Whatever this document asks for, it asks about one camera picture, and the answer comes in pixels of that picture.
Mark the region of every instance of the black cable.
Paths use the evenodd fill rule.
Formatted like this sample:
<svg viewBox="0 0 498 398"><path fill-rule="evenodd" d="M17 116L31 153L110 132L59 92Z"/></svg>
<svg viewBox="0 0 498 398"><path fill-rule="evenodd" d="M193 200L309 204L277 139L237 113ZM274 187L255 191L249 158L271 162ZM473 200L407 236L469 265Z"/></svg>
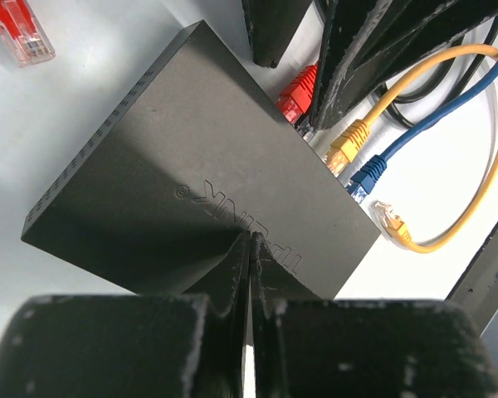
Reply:
<svg viewBox="0 0 498 398"><path fill-rule="evenodd" d="M490 46L494 42L494 40L496 39L497 35L498 35L498 15L495 17L495 19L491 25L491 29L489 30L489 33L487 34L487 37L483 41L483 43ZM458 39L458 41L454 41L451 46L459 46L459 45L461 45L461 43L462 43L462 38ZM466 88L466 85L468 85L468 82L471 80L472 76L476 73L477 69L480 67L480 65L484 59L485 59L484 56L475 56L474 57L474 60L472 61L469 68L466 70L465 74L461 77L461 79L459 79L459 81L450 90L450 93L442 101L442 104L440 105L440 107L447 104L448 102L454 100L463 92L463 90ZM438 76L441 75L441 73L437 73L437 72L439 72L439 70L442 68L442 66L444 64L446 64L447 62L450 62L450 61L451 61L451 63L448 66L448 69L450 69L454 60L449 60L449 61L443 62L443 64L439 68L437 68L437 71L432 76L432 78L423 87L421 87L420 89L418 89L416 91L413 91L410 94L410 96L417 95L417 93L420 93L422 91L424 91L424 92L427 91L426 95L430 94L441 83L442 78L444 78L446 76L446 73L445 73L445 75L439 81L436 81L438 79ZM387 91L388 91L388 87L385 83L383 83L374 91L374 95L375 95L375 97L380 98ZM388 113L389 116L391 116L391 118L395 122L397 122L397 124L400 124L400 126L404 127L405 129L411 129L413 126L415 126L415 123L406 119L406 117L400 112L400 110L398 110L395 103L397 103L397 104L409 104L409 103L414 102L414 101L397 102L397 99L395 99L395 101L392 102L388 106L388 108L386 109L386 112Z"/></svg>

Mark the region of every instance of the red ethernet cable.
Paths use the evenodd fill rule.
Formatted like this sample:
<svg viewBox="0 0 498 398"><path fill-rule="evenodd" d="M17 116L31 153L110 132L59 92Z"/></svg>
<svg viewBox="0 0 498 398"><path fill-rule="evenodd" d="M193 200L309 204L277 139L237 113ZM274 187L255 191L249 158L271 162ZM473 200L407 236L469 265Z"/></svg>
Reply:
<svg viewBox="0 0 498 398"><path fill-rule="evenodd" d="M288 86L281 92L276 106L291 124L300 116L308 112L314 95L315 78L317 77L317 64L307 66Z"/></svg>
<svg viewBox="0 0 498 398"><path fill-rule="evenodd" d="M24 0L0 0L0 36L20 66L49 61L56 53Z"/></svg>

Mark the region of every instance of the scratched black edge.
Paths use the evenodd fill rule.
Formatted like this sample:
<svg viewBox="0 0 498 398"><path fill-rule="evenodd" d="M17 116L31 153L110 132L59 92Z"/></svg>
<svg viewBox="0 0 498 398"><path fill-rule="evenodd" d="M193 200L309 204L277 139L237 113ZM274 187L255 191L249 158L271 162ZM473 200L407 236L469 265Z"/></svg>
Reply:
<svg viewBox="0 0 498 398"><path fill-rule="evenodd" d="M494 317L498 310L498 222L448 294L447 301L462 306L480 332Z"/></svg>

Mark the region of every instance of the yellow ethernet cable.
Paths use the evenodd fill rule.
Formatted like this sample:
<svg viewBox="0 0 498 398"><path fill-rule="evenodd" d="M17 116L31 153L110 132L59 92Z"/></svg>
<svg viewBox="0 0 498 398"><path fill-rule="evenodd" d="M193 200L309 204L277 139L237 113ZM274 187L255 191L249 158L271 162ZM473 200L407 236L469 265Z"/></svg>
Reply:
<svg viewBox="0 0 498 398"><path fill-rule="evenodd" d="M485 56L490 56L492 58L498 59L498 49L486 45L474 45L479 46L480 49L477 50L479 54L483 54ZM398 90L395 90L392 93L392 96L398 95ZM389 104L391 101L385 100L385 104ZM378 117L384 110L383 106L373 108L369 113L371 118ZM378 202L374 205L374 210L376 212L377 217L381 221L383 228L401 245L407 247L408 249L415 251L417 253L426 254L432 253L433 251L441 249L446 243L453 239L453 237L460 231L460 229L471 219L471 217L476 212L478 206L481 204L481 201L489 191L492 183L496 178L496 174L498 173L498 151L495 156L495 160L492 163L491 170L487 174L487 177L480 189L474 196L471 204L465 209L465 212L461 215L459 220L457 220L456 224L439 240L435 241L433 244L425 246L419 245L413 242L411 234L409 233L408 227L406 223L402 221L400 216L397 216L393 212L393 208L390 205L387 205L382 202Z"/></svg>
<svg viewBox="0 0 498 398"><path fill-rule="evenodd" d="M341 171L351 163L365 141L371 134L371 126L382 112L400 95L406 87L414 82L424 72L430 70L441 62L465 56L469 54L481 54L497 59L498 49L485 44L469 44L464 46L451 47L439 52L426 60L419 62L378 101L378 103L363 118L354 121L331 145L324 157L324 162L329 170L337 177Z"/></svg>

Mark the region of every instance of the white table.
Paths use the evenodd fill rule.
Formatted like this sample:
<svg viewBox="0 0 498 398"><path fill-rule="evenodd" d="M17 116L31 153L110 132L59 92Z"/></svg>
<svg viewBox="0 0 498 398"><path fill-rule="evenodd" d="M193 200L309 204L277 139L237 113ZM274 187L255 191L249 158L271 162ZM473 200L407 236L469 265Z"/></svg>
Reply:
<svg viewBox="0 0 498 398"><path fill-rule="evenodd" d="M181 27L205 19L272 98L316 59L322 32L311 8L281 64L270 70L251 62L240 0L30 4L57 58L18 69L0 40L0 336L8 319L32 295L128 293L23 244L20 233L33 204ZM482 41L487 29L479 28L468 41ZM461 70L463 62L457 61L454 70ZM406 109L406 114L410 119L425 114L448 86L419 107ZM495 89L498 97L498 81ZM496 117L489 116L493 97L489 90L410 143L391 160L363 208L368 211L374 200L394 204L417 240L442 233L474 195L493 131L498 143L498 104L493 109ZM369 106L365 101L344 123L363 116ZM316 137L314 148L324 153L344 123ZM359 160L381 152L401 131L381 120ZM462 166L466 173L459 174ZM358 167L354 162L340 180L345 183ZM381 236L338 298L444 299L497 219L498 183L471 223L434 254L414 254Z"/></svg>

